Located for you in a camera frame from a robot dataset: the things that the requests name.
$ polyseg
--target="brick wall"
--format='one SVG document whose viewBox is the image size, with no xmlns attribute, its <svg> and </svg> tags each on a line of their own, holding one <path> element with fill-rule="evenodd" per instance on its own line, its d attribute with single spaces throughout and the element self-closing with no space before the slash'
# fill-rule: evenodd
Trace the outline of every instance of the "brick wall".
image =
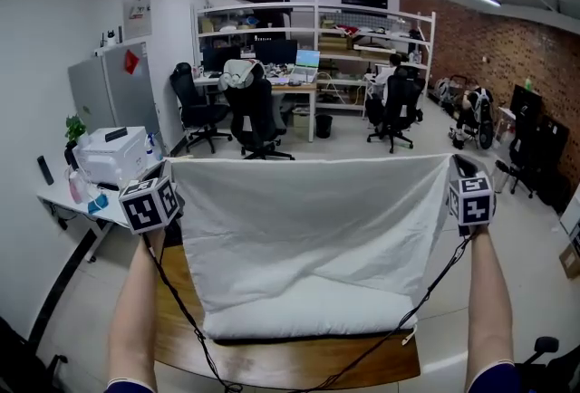
<svg viewBox="0 0 580 393">
<path fill-rule="evenodd" d="M 514 85 L 524 85 L 529 76 L 543 111 L 570 129 L 560 170 L 575 187 L 580 181 L 580 36 L 447 0 L 401 0 L 401 11 L 437 14 L 431 82 L 452 74 L 473 77 L 496 102 L 509 105 Z M 482 61 L 484 56 L 489 62 Z"/>
</svg>

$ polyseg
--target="white shelving unit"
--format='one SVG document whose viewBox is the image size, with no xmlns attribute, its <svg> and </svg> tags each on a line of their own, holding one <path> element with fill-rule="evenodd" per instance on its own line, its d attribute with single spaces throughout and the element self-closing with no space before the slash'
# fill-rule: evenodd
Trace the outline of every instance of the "white shelving unit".
<svg viewBox="0 0 580 393">
<path fill-rule="evenodd" d="M 314 18 L 314 23 L 312 27 L 262 27 L 262 28 L 255 28 L 255 29 L 236 29 L 236 30 L 228 30 L 228 31 L 217 31 L 213 33 L 202 33 L 200 34 L 198 31 L 198 19 L 204 15 L 217 15 L 217 14 L 224 14 L 229 15 L 235 12 L 245 12 L 248 11 L 247 14 L 250 14 L 250 10 L 257 10 L 257 9 L 285 9 L 285 10 L 298 10 L 300 12 L 311 13 Z M 391 33 L 387 31 L 385 34 L 377 34 L 377 33 L 366 33 L 366 32 L 357 32 L 353 34 L 352 38 L 366 36 L 372 37 L 377 39 L 385 39 L 393 42 L 399 43 L 416 43 L 419 47 L 424 47 L 424 51 L 427 54 L 427 64 L 423 63 L 410 63 L 405 62 L 404 65 L 406 66 L 413 66 L 419 70 L 425 71 L 425 81 L 429 80 L 430 77 L 430 70 L 432 64 L 432 51 L 434 50 L 433 44 L 435 40 L 435 20 L 436 15 L 433 12 L 430 16 L 424 16 L 421 14 L 411 14 L 406 12 L 393 12 L 391 10 L 384 10 L 381 8 L 370 8 L 366 6 L 358 6 L 358 5 L 343 5 L 343 4 L 321 4 L 318 0 L 314 0 L 314 2 L 277 2 L 277 3 L 263 3 L 263 4 L 239 4 L 239 5 L 229 5 L 223 7 L 215 7 L 215 8 L 196 8 L 192 6 L 191 9 L 191 36 L 193 42 L 193 50 L 194 54 L 196 55 L 197 62 L 201 61 L 201 52 L 199 41 L 209 37 L 228 37 L 232 35 L 240 35 L 240 34 L 264 34 L 264 33 L 298 33 L 298 34 L 312 34 L 313 35 L 313 43 L 314 49 L 319 50 L 319 37 L 320 34 L 335 34 L 340 36 L 346 36 L 345 31 L 340 29 L 321 29 L 320 28 L 320 19 L 321 16 L 328 13 L 328 12 L 354 12 L 357 14 L 381 14 L 385 16 L 385 19 L 396 19 L 396 18 L 403 18 L 405 20 L 412 20 L 417 22 L 416 29 L 419 30 L 421 40 L 418 39 L 411 39 L 410 37 L 400 36 L 398 34 Z M 430 37 L 426 38 L 423 33 L 423 29 L 421 28 L 422 24 L 429 24 L 430 25 Z M 367 62 L 367 63 L 374 63 L 374 64 L 389 64 L 389 56 L 391 55 L 391 51 L 386 49 L 381 49 L 380 47 L 371 47 L 371 46 L 361 46 L 357 47 L 356 50 L 349 51 L 350 53 L 329 53 L 324 52 L 320 54 L 320 58 L 326 60 L 334 60 L 334 61 L 347 61 L 347 62 Z M 364 56 L 365 53 L 372 52 L 372 53 L 383 53 L 384 58 L 377 58 L 376 56 L 369 57 Z M 367 95 L 367 82 L 365 80 L 344 80 L 344 79 L 319 79 L 317 80 L 318 84 L 321 86 L 328 86 L 332 84 L 334 86 L 333 89 L 321 89 L 321 91 L 333 91 L 337 86 L 356 86 L 356 87 L 364 87 L 363 91 L 363 99 L 361 104 L 349 104 L 349 103 L 321 103 L 317 102 L 317 108 L 325 108 L 325 109 L 337 109 L 337 110 L 359 110 L 362 111 L 362 115 L 364 115 L 364 100 Z"/>
</svg>

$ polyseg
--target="gray refrigerator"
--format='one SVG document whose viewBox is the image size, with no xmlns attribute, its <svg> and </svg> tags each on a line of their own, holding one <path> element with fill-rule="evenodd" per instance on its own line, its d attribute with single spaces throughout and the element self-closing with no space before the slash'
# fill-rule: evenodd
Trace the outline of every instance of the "gray refrigerator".
<svg viewBox="0 0 580 393">
<path fill-rule="evenodd" d="M 133 73 L 125 64 L 131 52 Z M 145 43 L 120 45 L 69 68 L 72 97 L 89 133 L 99 128 L 145 126 L 160 139 Z"/>
</svg>

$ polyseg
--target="printer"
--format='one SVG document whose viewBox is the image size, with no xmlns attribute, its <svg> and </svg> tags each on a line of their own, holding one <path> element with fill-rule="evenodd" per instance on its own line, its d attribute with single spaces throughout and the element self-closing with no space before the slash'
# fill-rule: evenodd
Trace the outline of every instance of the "printer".
<svg viewBox="0 0 580 393">
<path fill-rule="evenodd" d="M 127 128 L 126 136 L 105 141 L 106 134 L 118 129 L 97 129 L 91 134 L 88 144 L 72 149 L 79 167 L 93 184 L 111 184 L 122 188 L 147 169 L 145 128 Z"/>
</svg>

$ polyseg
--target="green plant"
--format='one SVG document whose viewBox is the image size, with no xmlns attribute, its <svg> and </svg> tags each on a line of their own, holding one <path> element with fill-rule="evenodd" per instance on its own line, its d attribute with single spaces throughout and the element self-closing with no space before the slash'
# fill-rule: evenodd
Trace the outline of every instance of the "green plant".
<svg viewBox="0 0 580 393">
<path fill-rule="evenodd" d="M 66 137 L 69 142 L 76 142 L 79 137 L 87 131 L 87 127 L 82 123 L 78 114 L 67 116 L 66 118 Z"/>
</svg>

